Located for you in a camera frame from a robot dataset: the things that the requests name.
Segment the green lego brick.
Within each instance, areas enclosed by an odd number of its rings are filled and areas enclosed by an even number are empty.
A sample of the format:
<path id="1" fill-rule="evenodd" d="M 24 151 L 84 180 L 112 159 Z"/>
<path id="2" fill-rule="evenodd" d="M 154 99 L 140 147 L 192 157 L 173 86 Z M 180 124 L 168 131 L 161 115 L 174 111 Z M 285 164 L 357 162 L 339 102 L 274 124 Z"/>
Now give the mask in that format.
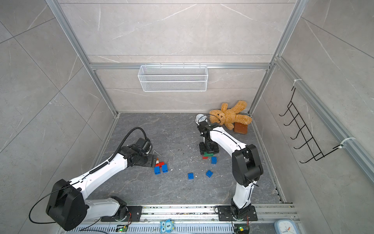
<path id="1" fill-rule="evenodd" d="M 204 158 L 207 158 L 207 157 L 213 157 L 213 156 L 214 156 L 213 153 L 206 153 L 206 152 L 205 152 L 205 153 L 203 154 L 203 157 L 204 157 Z"/>

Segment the red long lego brick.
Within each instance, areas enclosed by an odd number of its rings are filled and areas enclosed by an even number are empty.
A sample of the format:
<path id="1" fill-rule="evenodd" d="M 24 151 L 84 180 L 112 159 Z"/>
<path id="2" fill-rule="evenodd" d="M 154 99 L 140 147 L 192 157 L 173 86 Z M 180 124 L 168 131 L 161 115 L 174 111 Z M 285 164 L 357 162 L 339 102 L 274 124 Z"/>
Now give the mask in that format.
<path id="1" fill-rule="evenodd" d="M 156 164 L 155 167 L 162 168 L 162 166 L 164 166 L 164 165 L 165 165 L 165 163 L 164 163 L 164 162 L 161 162 L 161 163 Z"/>

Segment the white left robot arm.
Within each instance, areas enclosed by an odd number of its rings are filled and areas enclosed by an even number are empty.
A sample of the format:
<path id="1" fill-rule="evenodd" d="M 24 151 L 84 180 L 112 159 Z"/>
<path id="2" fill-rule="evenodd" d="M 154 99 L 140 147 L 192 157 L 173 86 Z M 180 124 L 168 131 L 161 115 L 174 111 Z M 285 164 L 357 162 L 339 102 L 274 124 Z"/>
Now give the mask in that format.
<path id="1" fill-rule="evenodd" d="M 95 218 L 123 221 L 129 216 L 127 204 L 117 196 L 89 200 L 89 195 L 115 174 L 130 166 L 154 167 L 153 146 L 146 138 L 122 146 L 107 160 L 92 170 L 66 181 L 56 182 L 46 207 L 46 214 L 64 230 L 70 231 L 80 223 Z"/>

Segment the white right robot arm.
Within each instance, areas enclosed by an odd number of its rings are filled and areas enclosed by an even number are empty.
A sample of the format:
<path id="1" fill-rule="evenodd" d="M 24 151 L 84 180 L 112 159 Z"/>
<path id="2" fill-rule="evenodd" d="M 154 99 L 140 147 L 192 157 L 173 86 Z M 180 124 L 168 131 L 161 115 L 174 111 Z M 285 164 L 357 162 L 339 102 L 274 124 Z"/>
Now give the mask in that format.
<path id="1" fill-rule="evenodd" d="M 251 195 L 264 173 L 257 147 L 240 142 L 217 123 L 202 121 L 197 128 L 203 137 L 203 141 L 199 143 L 203 157 L 214 156 L 219 153 L 220 147 L 231 156 L 232 174 L 237 185 L 230 206 L 217 207 L 219 220 L 248 218 L 250 221 L 257 221 L 256 210 L 251 205 Z"/>

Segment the white alarm clock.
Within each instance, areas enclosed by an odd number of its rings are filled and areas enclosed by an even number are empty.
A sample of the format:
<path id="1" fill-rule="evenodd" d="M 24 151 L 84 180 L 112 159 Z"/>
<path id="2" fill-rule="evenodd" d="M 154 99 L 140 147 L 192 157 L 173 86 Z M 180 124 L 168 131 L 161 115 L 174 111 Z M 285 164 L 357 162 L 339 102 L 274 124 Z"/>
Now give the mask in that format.
<path id="1" fill-rule="evenodd" d="M 207 122 L 207 115 L 198 114 L 195 118 L 195 123 L 200 124 L 201 122 Z"/>

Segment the brown leather wallet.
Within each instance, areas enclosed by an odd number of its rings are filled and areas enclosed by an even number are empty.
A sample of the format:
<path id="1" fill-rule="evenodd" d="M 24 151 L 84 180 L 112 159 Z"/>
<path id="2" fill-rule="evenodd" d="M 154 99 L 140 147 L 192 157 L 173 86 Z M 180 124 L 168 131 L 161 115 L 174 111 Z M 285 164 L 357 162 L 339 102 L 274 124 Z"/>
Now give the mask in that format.
<path id="1" fill-rule="evenodd" d="M 234 132 L 246 135 L 248 133 L 248 125 L 236 122 L 234 124 Z"/>

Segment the brown teddy bear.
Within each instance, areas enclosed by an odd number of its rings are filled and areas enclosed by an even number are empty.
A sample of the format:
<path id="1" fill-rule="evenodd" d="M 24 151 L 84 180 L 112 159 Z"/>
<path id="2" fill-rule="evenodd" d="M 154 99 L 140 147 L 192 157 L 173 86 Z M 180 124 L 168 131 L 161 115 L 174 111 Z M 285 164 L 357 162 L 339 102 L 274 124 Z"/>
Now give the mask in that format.
<path id="1" fill-rule="evenodd" d="M 220 126 L 225 126 L 229 130 L 234 129 L 235 123 L 249 125 L 252 118 L 248 115 L 240 114 L 247 107 L 247 102 L 240 100 L 231 109 L 228 108 L 228 103 L 223 103 L 221 109 L 211 110 L 209 112 L 209 120 L 211 123 L 217 123 Z"/>

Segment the blue owl figurine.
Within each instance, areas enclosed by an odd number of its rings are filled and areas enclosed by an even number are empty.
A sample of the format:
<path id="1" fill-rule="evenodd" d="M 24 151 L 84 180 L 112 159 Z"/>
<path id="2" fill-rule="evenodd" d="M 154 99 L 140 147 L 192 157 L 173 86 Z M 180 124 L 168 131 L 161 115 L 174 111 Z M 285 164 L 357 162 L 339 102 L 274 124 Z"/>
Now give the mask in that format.
<path id="1" fill-rule="evenodd" d="M 174 231 L 174 221 L 171 219 L 160 222 L 160 233 L 170 234 Z"/>

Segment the white blue desk clock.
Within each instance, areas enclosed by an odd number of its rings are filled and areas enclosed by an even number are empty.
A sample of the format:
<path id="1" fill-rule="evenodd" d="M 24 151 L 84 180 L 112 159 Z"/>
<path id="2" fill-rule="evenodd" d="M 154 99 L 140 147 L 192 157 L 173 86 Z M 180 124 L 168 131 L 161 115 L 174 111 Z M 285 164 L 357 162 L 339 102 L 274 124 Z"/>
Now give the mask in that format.
<path id="1" fill-rule="evenodd" d="M 277 220 L 274 223 L 276 234 L 299 234 L 296 224 L 290 219 Z"/>

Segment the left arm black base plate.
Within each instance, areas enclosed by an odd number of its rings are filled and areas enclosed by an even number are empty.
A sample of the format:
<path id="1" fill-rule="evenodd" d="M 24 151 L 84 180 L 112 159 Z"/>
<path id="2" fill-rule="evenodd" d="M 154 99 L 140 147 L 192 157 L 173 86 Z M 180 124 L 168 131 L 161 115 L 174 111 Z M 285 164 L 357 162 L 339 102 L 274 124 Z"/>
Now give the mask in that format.
<path id="1" fill-rule="evenodd" d="M 104 216 L 100 219 L 101 222 L 125 222 L 125 221 L 140 221 L 142 214 L 142 206 L 127 206 L 120 207 L 119 211 L 114 216 Z"/>

